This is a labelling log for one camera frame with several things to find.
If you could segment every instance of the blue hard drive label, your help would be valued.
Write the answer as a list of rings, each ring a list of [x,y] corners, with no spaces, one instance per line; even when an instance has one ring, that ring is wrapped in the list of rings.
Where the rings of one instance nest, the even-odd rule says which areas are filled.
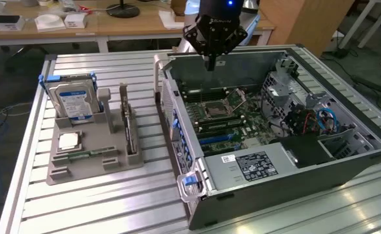
[[[265,151],[236,158],[244,177],[248,181],[278,174]]]
[[[86,120],[93,116],[91,105],[86,101],[86,91],[71,91],[59,93],[67,117],[72,120]]]

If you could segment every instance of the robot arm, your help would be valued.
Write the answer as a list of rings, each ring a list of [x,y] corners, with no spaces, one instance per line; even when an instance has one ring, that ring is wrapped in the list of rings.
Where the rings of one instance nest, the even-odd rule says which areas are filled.
[[[195,23],[183,28],[183,37],[214,70],[215,59],[227,54],[248,37],[240,25],[246,0],[201,0]]]

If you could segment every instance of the metal slotted table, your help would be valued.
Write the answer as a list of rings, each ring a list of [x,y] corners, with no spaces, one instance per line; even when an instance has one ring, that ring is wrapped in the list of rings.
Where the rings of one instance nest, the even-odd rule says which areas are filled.
[[[308,50],[294,46],[293,49],[381,127],[377,108]],[[146,163],[139,169],[48,186],[46,176],[55,110],[39,87],[0,218],[0,234],[305,234],[374,231],[381,234],[381,163],[338,188],[203,230],[187,230],[153,97],[153,57],[169,52],[59,55],[46,60],[44,76],[94,71],[98,86],[111,90],[111,108],[119,107],[117,85],[121,81],[129,84],[129,100],[137,110]],[[312,91],[322,89],[305,71],[300,71],[300,79]]]

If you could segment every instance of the white table leg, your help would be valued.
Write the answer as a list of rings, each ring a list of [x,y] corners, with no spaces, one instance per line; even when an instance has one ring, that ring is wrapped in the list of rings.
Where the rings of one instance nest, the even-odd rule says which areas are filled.
[[[362,48],[365,46],[368,40],[372,38],[372,36],[373,36],[374,32],[377,31],[380,25],[381,25],[381,16],[378,17],[378,20],[374,23],[370,31],[368,31],[368,33],[366,33],[366,35],[365,35],[365,37],[364,37],[364,39],[362,39],[362,41],[361,41],[361,43],[358,45],[358,48]]]
[[[376,1],[374,1],[374,0],[370,0],[369,3],[366,4],[366,7],[365,7],[365,9],[364,9],[361,15],[358,16],[358,18],[357,18],[357,20],[356,20],[356,22],[354,22],[354,24],[353,24],[353,26],[352,26],[352,28],[350,28],[350,30],[349,30],[346,36],[345,36],[345,38],[342,39],[342,42],[341,42],[341,44],[340,44],[340,48],[341,48],[341,49],[345,48],[345,46],[346,46],[346,44],[348,44],[350,38],[353,37],[353,35],[354,35],[354,33],[356,33],[356,31],[357,31],[357,29],[358,29],[358,27],[360,27],[360,25],[361,25],[361,23],[362,23],[365,17],[366,17],[366,15],[368,15],[368,13],[369,13],[370,10],[373,9],[374,4],[376,4]]]
[[[257,45],[266,45],[269,43],[272,35],[272,30],[264,30],[262,34],[260,35]]]
[[[110,50],[107,48],[107,37],[97,37],[99,53],[109,53]]]

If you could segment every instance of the black lamp base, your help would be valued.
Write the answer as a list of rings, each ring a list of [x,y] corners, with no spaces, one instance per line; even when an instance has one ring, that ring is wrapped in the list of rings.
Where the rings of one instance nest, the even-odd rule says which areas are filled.
[[[121,7],[119,4],[114,4],[114,5],[110,5],[107,7],[107,9],[110,9],[110,10],[106,10],[109,15],[113,17],[118,17],[118,18],[133,18],[133,17],[139,15],[138,7],[133,6],[130,4],[125,4],[123,7]]]

